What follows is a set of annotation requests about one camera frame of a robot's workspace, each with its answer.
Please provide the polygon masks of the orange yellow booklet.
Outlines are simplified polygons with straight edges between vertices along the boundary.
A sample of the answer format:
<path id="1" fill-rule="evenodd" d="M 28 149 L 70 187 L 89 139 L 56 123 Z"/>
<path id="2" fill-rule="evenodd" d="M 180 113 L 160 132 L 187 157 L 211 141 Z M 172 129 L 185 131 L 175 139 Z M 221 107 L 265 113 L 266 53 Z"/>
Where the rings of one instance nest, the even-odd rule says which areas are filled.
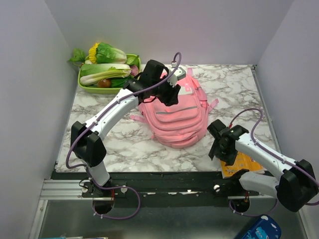
<path id="1" fill-rule="evenodd" d="M 257 174 L 265 173 L 265 169 L 261 164 L 242 152 L 237 153 L 233 165 L 226 165 L 226 163 L 221 160 L 220 165 L 223 178 L 229 178 L 242 169 L 247 169 Z"/>

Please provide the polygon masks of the upper toy cabbage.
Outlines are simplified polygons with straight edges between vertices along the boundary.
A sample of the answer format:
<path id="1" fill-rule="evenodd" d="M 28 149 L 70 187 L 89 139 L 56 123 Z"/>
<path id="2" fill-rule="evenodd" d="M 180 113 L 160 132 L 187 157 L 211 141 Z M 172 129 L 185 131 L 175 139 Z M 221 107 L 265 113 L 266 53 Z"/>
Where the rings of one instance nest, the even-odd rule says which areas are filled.
<path id="1" fill-rule="evenodd" d="M 110 44 L 101 42 L 96 48 L 96 62 L 97 63 L 126 63 L 127 56 L 122 50 L 111 46 Z"/>

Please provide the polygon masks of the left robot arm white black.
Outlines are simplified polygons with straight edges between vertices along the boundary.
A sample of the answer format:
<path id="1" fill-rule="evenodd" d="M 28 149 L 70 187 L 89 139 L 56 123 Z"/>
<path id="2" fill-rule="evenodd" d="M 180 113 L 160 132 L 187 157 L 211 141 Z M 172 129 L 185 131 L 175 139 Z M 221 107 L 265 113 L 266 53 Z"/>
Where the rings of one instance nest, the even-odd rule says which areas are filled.
<path id="1" fill-rule="evenodd" d="M 110 174 L 104 164 L 107 154 L 103 140 L 109 131 L 132 109 L 153 97 L 165 106 L 178 103 L 180 85 L 177 83 L 186 77 L 186 72 L 174 62 L 172 68 L 149 60 L 144 70 L 127 80 L 118 94 L 94 117 L 85 123 L 75 122 L 71 127 L 70 152 L 82 161 L 90 178 L 93 190 L 98 196 L 110 193 Z"/>

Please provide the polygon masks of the brown toy mushroom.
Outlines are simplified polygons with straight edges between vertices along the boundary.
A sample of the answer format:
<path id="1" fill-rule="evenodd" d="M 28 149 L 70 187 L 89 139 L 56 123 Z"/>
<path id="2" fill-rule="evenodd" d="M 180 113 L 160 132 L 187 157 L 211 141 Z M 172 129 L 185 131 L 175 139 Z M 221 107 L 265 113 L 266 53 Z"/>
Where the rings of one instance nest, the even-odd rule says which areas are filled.
<path id="1" fill-rule="evenodd" d="M 112 85 L 112 81 L 110 79 L 103 79 L 97 83 L 98 88 L 110 88 Z"/>

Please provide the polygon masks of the blue pencil case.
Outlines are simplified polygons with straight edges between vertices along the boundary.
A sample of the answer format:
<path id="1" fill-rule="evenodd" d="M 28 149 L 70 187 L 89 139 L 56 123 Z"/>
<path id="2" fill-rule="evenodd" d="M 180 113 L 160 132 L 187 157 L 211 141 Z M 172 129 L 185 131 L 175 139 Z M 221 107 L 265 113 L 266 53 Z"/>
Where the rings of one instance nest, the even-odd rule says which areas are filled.
<path id="1" fill-rule="evenodd" d="M 235 239 L 280 239 L 282 230 L 277 222 L 267 215 L 252 218 L 235 236 Z"/>

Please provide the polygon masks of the yellow artificial flower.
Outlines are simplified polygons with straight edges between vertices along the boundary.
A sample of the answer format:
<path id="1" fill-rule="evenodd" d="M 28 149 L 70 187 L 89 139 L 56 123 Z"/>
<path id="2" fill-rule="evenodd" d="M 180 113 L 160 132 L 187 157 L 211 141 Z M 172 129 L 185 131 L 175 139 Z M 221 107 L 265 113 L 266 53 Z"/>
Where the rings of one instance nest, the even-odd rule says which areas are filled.
<path id="1" fill-rule="evenodd" d="M 99 46 L 99 43 L 95 43 L 90 49 L 89 49 L 89 60 L 92 62 L 92 63 L 97 63 L 97 58 L 96 58 L 96 51 L 97 51 L 97 48 Z"/>

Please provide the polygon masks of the pink student backpack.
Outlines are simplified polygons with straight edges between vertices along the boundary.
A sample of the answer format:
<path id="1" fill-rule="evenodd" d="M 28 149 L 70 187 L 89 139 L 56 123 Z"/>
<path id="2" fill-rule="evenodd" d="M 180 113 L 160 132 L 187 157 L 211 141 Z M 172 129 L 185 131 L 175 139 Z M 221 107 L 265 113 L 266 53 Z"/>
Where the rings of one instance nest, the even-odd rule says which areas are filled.
<path id="1" fill-rule="evenodd" d="M 131 115 L 130 118 L 147 124 L 152 138 L 159 143 L 172 148 L 186 148 L 205 136 L 208 115 L 219 100 L 208 102 L 205 91 L 193 77 L 192 68 L 188 68 L 186 77 L 177 83 L 181 85 L 178 104 L 167 107 L 150 97 L 138 106 L 141 115 Z"/>

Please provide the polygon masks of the aluminium rail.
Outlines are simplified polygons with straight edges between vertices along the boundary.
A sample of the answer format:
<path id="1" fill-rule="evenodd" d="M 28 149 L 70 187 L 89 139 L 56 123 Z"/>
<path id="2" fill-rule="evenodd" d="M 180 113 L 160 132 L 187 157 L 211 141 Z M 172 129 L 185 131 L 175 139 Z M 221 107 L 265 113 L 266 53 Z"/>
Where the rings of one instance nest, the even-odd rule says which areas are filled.
<path id="1" fill-rule="evenodd" d="M 81 183 L 78 180 L 46 180 L 43 183 L 40 199 L 42 200 L 99 200 L 99 201 L 112 201 L 119 198 L 127 198 L 130 193 L 135 196 L 136 194 L 127 187 L 127 183 L 120 183 L 119 189 L 100 191 L 100 189 L 95 189 L 88 180 L 84 180 Z M 196 191 L 193 189 L 187 189 L 178 192 L 164 192 L 164 191 L 149 191 L 149 192 L 138 192 L 140 198 L 147 197 L 177 197 L 177 196 L 195 196 L 204 197 L 212 196 L 214 199 L 231 199 L 231 200 L 244 200 L 244 199 L 270 199 L 270 195 L 265 195 L 262 193 L 255 194 L 255 192 L 250 192 L 248 196 L 237 195 L 237 196 L 225 196 L 217 191 L 204 192 Z"/>

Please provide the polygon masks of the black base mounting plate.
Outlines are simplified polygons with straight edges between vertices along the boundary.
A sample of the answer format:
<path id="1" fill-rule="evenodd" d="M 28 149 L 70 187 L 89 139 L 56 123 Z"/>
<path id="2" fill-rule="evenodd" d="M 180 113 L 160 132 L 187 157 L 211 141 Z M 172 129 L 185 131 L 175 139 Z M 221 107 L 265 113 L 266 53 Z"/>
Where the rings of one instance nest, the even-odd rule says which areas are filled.
<path id="1" fill-rule="evenodd" d="M 99 188 L 85 173 L 53 172 L 53 180 L 75 180 L 80 187 L 78 199 L 92 201 L 98 211 L 112 208 L 227 207 L 234 203 L 245 212 L 253 199 L 264 193 L 243 189 L 239 175 L 222 178 L 220 172 L 113 172 L 110 181 Z"/>

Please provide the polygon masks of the green plastic tray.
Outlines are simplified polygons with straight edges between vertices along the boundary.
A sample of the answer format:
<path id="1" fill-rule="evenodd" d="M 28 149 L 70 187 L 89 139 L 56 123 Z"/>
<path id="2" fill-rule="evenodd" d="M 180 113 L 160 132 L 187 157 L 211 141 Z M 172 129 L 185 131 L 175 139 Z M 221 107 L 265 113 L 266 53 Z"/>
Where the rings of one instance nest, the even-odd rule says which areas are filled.
<path id="1" fill-rule="evenodd" d="M 127 56 L 127 60 L 126 60 L 125 64 L 127 64 L 129 66 L 136 65 L 139 68 L 139 72 L 140 72 L 141 71 L 140 57 L 138 55 L 135 55 L 135 54 L 127 54 L 126 56 Z M 87 57 L 86 61 L 83 64 L 93 64 L 93 63 L 89 60 L 89 57 Z M 131 78 L 133 78 L 132 75 L 129 75 L 125 78 L 109 78 L 112 81 L 112 85 L 110 88 L 98 88 L 97 83 L 95 83 L 93 85 L 84 86 L 84 85 L 80 84 L 80 69 L 79 69 L 78 85 L 79 85 L 79 87 L 84 89 L 86 92 L 92 93 L 92 94 L 115 94 L 122 88 L 124 83 Z"/>

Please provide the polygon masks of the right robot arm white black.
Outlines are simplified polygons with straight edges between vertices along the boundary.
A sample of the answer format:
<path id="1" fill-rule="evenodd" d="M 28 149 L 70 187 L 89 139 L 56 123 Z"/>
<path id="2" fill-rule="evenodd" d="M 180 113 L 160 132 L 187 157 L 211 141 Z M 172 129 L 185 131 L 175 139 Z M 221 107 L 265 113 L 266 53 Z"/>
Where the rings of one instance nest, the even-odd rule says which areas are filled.
<path id="1" fill-rule="evenodd" d="M 210 158 L 216 157 L 229 166 L 235 163 L 237 154 L 241 152 L 271 173 L 266 176 L 247 169 L 240 170 L 229 183 L 233 194 L 259 192 L 277 199 L 289 211 L 297 212 L 319 193 L 319 183 L 308 161 L 296 161 L 280 154 L 253 139 L 253 135 L 240 125 L 229 128 L 217 119 L 207 130 L 214 137 Z"/>

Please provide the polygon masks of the purple toy vegetable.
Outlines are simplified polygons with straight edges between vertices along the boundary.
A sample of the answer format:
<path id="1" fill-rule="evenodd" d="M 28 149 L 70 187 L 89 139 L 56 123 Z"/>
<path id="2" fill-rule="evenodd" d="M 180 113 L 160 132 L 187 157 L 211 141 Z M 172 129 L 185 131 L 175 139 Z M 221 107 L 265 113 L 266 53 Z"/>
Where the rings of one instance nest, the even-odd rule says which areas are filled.
<path id="1" fill-rule="evenodd" d="M 136 65 L 131 65 L 130 69 L 131 69 L 130 75 L 132 76 L 136 76 L 139 73 L 139 68 Z"/>

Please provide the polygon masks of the green artificial leaf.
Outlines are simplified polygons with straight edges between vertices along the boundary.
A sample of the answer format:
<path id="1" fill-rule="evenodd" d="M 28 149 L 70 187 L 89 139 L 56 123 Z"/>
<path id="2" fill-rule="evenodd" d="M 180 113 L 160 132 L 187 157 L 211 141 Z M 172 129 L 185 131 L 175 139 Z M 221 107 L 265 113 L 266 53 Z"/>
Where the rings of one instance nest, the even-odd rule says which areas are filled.
<path id="1" fill-rule="evenodd" d="M 69 59 L 69 62 L 77 63 L 77 62 L 85 62 L 86 54 L 80 48 L 74 48 L 72 51 L 72 57 Z"/>

